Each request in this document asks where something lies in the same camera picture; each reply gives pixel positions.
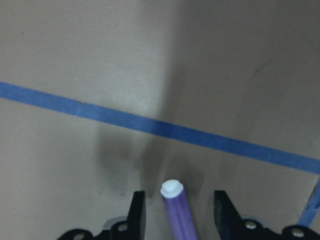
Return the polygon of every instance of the blue tape strip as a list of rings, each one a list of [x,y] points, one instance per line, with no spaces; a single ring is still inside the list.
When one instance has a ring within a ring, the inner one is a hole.
[[[320,207],[320,178],[315,186],[315,191],[303,210],[298,225],[309,227],[315,219]]]
[[[0,97],[230,154],[320,174],[320,161],[90,103],[0,82]]]

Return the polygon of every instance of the purple marker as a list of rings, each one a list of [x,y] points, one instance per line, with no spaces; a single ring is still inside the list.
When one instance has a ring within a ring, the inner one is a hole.
[[[197,240],[184,186],[175,179],[165,181],[162,184],[161,195],[174,239]]]

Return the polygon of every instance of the robotic claw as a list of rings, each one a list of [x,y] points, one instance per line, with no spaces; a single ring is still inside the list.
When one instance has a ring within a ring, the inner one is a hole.
[[[214,191],[214,222],[221,240],[320,240],[320,235],[307,227],[292,225],[277,234],[252,219],[242,219],[225,191]],[[133,194],[125,221],[114,224],[93,236],[83,229],[67,231],[58,240],[143,240],[146,227],[144,191]]]

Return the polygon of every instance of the screw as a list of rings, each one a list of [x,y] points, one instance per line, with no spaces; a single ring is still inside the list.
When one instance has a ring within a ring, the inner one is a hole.
[[[255,229],[257,227],[256,223],[254,221],[246,221],[245,222],[245,227],[247,229]]]
[[[292,228],[291,233],[297,238],[303,238],[305,236],[304,232],[300,228]]]
[[[73,237],[73,240],[83,240],[85,238],[84,233],[79,233]]]
[[[128,224],[126,224],[126,223],[123,223],[123,224],[118,226],[118,231],[119,232],[126,231],[127,229],[128,229]]]

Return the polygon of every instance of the white marker cap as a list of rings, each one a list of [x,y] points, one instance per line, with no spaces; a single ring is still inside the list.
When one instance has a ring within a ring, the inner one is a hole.
[[[166,199],[173,199],[183,191],[184,186],[175,179],[165,181],[161,186],[161,195]]]

